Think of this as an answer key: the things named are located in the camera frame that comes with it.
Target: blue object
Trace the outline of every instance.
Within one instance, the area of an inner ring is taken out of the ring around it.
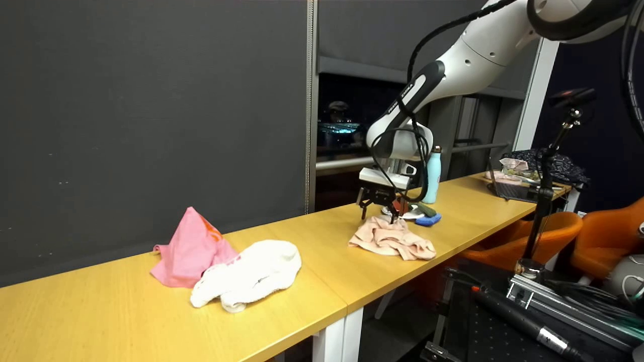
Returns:
[[[430,226],[434,226],[434,224],[439,224],[439,221],[441,221],[441,216],[436,214],[436,216],[430,216],[430,217],[419,217],[419,220],[417,220],[417,226],[430,228]]]
[[[434,204],[436,201],[436,194],[439,194],[439,183],[441,183],[441,145],[434,145],[434,149],[428,156],[427,161],[427,186],[424,186],[424,204]]]

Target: floor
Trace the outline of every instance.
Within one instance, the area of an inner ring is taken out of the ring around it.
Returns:
[[[415,348],[427,341],[436,324],[436,312],[419,292],[410,288],[397,289],[388,309],[377,319],[377,304],[364,309],[364,326],[360,338],[358,362],[413,362],[419,361]],[[279,361],[307,362],[311,342],[288,351]]]

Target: white cloth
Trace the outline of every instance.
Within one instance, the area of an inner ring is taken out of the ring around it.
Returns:
[[[192,304],[203,309],[220,299],[224,310],[240,312],[245,304],[258,302],[296,281],[302,267],[299,251],[290,242],[263,240],[245,248],[232,263],[216,263],[192,292]]]

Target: gray wall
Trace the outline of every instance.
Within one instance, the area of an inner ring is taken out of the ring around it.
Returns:
[[[0,283],[304,211],[306,2],[0,2]]]

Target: black cable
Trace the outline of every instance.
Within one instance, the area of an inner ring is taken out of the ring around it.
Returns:
[[[644,139],[644,114],[637,100],[637,88],[633,84],[633,61],[640,42],[640,26],[644,24],[644,0],[637,0],[630,10],[622,34],[622,53],[620,53],[620,72],[622,72],[622,90],[628,100],[628,118],[636,133]]]
[[[466,15],[466,16],[457,19],[457,20],[451,20],[451,23],[434,29],[434,30],[428,33],[427,36],[423,36],[420,42],[417,42],[415,51],[413,51],[410,56],[408,56],[407,83],[413,81],[417,56],[419,56],[420,48],[423,48],[428,41],[432,41],[434,36],[442,34],[442,33],[449,30],[449,29],[454,29],[454,26],[466,24],[466,23],[472,23],[472,20],[476,20],[476,19],[484,19],[484,16],[496,13],[496,10],[501,10],[501,9],[509,7],[511,2],[513,2],[513,0],[499,0],[499,2],[496,2],[496,4],[492,4],[492,7],[485,7],[485,9],[476,10],[476,13],[471,13],[471,15]]]
[[[446,267],[446,273],[460,277],[462,283],[466,281],[468,285],[484,285],[484,281],[468,272]]]
[[[427,36],[420,39],[420,42],[417,42],[417,46],[413,48],[410,56],[408,56],[408,65],[407,65],[407,84],[413,81],[413,69],[415,69],[415,62],[417,62],[417,56],[419,53],[423,51],[423,46],[432,41],[434,36],[442,34],[445,30],[449,29],[454,29],[459,24],[466,24],[466,23],[472,23],[476,19],[484,19],[496,10],[501,10],[505,9],[507,4],[511,4],[513,0],[499,0],[492,7],[485,7],[476,13],[471,13],[466,16],[460,16],[457,20],[451,20],[439,29],[434,29],[432,33],[428,33]],[[415,200],[408,200],[407,195],[403,195],[407,201],[420,201],[424,200],[427,195],[427,161],[428,161],[428,154],[430,154],[430,148],[427,143],[427,139],[423,137],[420,130],[419,130],[419,120],[417,114],[403,102],[403,97],[397,97],[397,105],[401,109],[401,113],[405,113],[408,120],[410,120],[410,126],[413,126],[413,133],[415,133],[415,141],[417,141],[417,154],[419,154],[419,159],[420,159],[420,166],[417,168],[419,170],[419,178],[420,178],[420,194],[415,198]],[[388,179],[388,183],[395,187],[395,183],[391,182],[391,178],[387,175],[387,170],[377,161],[379,170],[385,173],[385,178]]]

